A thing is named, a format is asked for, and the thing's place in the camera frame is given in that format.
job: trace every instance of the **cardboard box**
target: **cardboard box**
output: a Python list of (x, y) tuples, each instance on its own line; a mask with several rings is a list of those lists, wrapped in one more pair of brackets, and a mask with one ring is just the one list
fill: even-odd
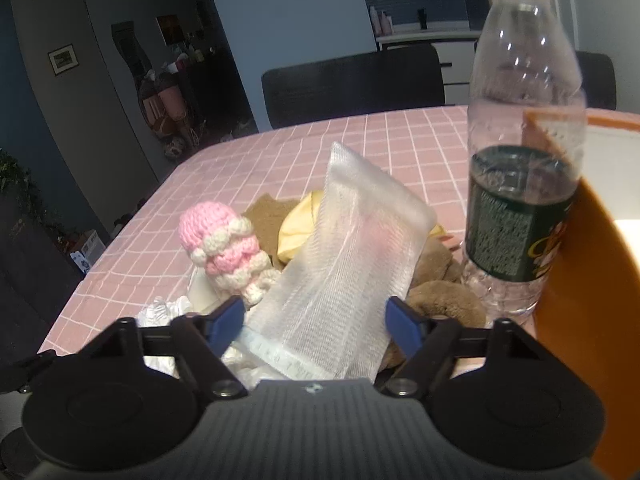
[(102, 256), (106, 247), (94, 230), (85, 232), (69, 251), (71, 259), (85, 274)]

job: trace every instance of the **blue wall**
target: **blue wall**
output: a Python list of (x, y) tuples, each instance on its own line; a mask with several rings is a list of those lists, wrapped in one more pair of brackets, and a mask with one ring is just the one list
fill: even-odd
[(428, 22), (456, 22), (466, 20), (465, 0), (366, 0), (367, 7), (384, 10), (394, 21), (417, 23), (418, 9), (424, 9)]
[(260, 131), (262, 74), (376, 49), (364, 0), (214, 0)]
[(106, 232), (69, 172), (24, 67), (10, 0), (0, 0), (0, 148), (30, 169), (42, 201), (67, 228)]

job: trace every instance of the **blue gripper pad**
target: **blue gripper pad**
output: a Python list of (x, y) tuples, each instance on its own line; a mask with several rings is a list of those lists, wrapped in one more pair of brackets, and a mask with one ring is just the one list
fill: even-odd
[(421, 316), (409, 309), (397, 296), (386, 301), (386, 330), (407, 359), (411, 359), (422, 347), (423, 321)]
[(213, 319), (209, 316), (206, 334), (213, 355), (222, 357), (231, 342), (238, 337), (244, 323), (244, 313), (242, 299), (234, 296), (213, 311)]

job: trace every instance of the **yellow cloth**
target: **yellow cloth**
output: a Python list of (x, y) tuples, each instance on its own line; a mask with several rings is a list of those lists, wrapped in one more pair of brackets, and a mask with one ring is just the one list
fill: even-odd
[[(286, 265), (291, 261), (298, 249), (314, 231), (323, 195), (324, 191), (322, 190), (308, 193), (282, 222), (278, 234), (278, 259), (283, 264)], [(440, 224), (436, 224), (429, 236), (443, 236), (445, 234), (447, 232), (444, 228)]]

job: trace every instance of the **picture frame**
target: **picture frame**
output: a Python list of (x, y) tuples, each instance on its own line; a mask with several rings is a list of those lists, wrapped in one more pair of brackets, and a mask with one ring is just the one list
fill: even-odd
[(184, 41), (184, 32), (180, 26), (180, 20), (177, 14), (167, 14), (165, 16), (156, 16), (156, 22), (160, 27), (164, 44), (170, 46)]
[(62, 48), (49, 52), (49, 60), (55, 75), (66, 72), (67, 70), (79, 65), (78, 58), (74, 51), (74, 46), (72, 44), (68, 44)]

